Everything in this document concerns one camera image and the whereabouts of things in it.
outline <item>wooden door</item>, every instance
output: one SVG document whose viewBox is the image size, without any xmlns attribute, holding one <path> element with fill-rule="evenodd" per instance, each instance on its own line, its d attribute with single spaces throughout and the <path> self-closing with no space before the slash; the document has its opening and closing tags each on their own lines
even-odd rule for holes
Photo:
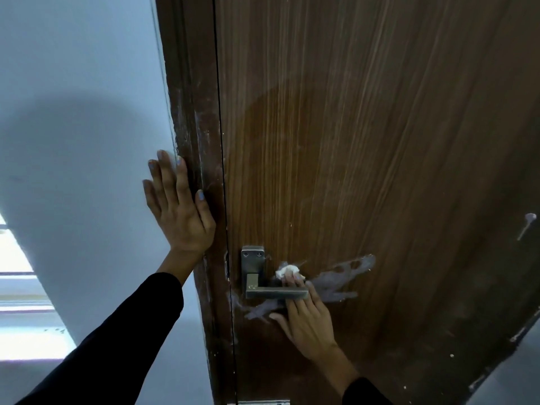
<svg viewBox="0 0 540 405">
<path fill-rule="evenodd" d="M 540 0 L 214 8 L 237 399 L 339 402 L 241 296 L 262 245 L 391 401 L 464 401 L 540 303 Z"/>
</svg>

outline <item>window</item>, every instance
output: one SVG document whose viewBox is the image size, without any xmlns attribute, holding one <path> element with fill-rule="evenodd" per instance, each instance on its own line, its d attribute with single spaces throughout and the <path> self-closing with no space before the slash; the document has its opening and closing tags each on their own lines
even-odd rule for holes
<svg viewBox="0 0 540 405">
<path fill-rule="evenodd" d="M 63 359 L 75 348 L 0 215 L 0 361 Z"/>
</svg>

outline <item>door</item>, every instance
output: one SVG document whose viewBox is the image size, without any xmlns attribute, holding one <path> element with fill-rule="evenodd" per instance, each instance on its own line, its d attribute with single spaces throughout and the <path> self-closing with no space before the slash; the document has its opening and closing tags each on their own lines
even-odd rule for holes
<svg viewBox="0 0 540 405">
<path fill-rule="evenodd" d="M 540 0 L 156 0 L 216 403 L 339 398 L 242 293 L 300 265 L 396 404 L 464 402 L 540 305 Z M 335 273 L 331 278 L 326 273 Z"/>
</svg>

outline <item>black shirt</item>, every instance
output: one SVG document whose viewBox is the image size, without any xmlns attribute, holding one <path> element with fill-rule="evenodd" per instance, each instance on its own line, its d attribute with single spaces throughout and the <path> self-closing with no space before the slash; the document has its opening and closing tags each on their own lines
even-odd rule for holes
<svg viewBox="0 0 540 405">
<path fill-rule="evenodd" d="M 183 307 L 177 278 L 152 274 L 18 405 L 135 403 Z M 359 378 L 347 388 L 343 405 L 360 403 L 390 402 L 366 378 Z"/>
</svg>

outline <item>door handle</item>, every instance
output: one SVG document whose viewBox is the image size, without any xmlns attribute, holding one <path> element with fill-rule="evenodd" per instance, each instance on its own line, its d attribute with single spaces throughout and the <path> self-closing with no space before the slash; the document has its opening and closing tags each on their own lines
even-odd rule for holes
<svg viewBox="0 0 540 405">
<path fill-rule="evenodd" d="M 265 273 L 265 248 L 262 246 L 243 246 L 240 252 L 242 284 L 247 299 L 286 299 L 300 300 L 308 296 L 306 287 L 266 287 L 260 286 Z"/>
</svg>

